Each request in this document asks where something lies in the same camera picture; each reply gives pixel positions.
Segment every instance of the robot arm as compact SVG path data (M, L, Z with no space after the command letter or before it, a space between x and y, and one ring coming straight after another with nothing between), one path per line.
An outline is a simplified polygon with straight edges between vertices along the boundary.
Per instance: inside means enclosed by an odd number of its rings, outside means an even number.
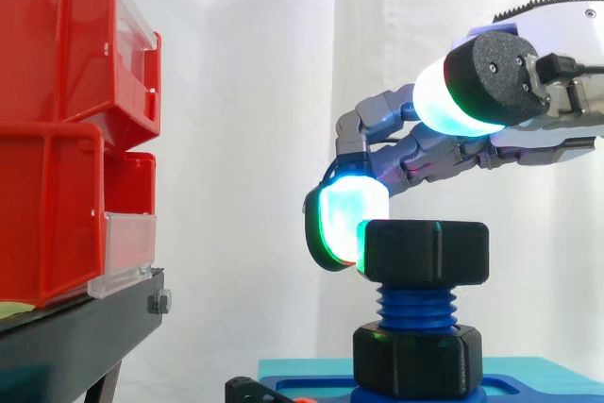
M603 0L532 2L471 30L415 84L343 115L336 160L305 202L315 260L332 271L354 264L359 223L388 217L384 199L422 181L592 151L604 135L602 31ZM389 139L409 121L421 123ZM382 142L395 144L371 150Z

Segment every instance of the white backdrop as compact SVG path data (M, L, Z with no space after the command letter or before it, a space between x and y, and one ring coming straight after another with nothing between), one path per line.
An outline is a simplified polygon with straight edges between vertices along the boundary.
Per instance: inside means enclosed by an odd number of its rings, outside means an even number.
M376 294L313 264L301 214L334 121L527 0L135 1L163 36L162 136L143 148L158 157L157 265L174 306L125 360L116 401L223 401L258 359L349 356ZM604 379L603 162L476 170L394 201L396 217L491 228L491 279L459 291L485 354Z

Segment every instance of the screw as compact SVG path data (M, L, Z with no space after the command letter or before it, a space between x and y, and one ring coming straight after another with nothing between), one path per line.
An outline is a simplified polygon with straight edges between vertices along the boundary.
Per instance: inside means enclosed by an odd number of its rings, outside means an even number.
M172 292L168 289L162 288L157 290L153 296L153 304L151 312L156 315L166 315L172 308Z

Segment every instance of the black hexagonal nut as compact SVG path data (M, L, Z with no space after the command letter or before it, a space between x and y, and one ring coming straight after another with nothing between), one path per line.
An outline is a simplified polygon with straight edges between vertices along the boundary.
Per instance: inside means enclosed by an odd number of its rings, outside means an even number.
M373 282L406 288L478 285L489 277L489 229L479 222L371 221L362 267Z
M455 334L359 327L353 337L355 380L364 389L396 399L445 400L470 395L482 381L480 333L456 326Z

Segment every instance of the red plastic drawer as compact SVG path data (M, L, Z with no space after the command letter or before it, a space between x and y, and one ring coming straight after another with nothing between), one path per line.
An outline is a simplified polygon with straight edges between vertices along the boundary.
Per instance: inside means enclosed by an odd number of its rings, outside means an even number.
M121 151L159 135L160 38L130 0L0 11L0 121L90 122Z
M103 276L107 244L123 240L108 236L107 207L148 237L144 250L113 251L111 272L152 262L154 189L153 156L105 155L94 125L0 124L0 302L42 307Z

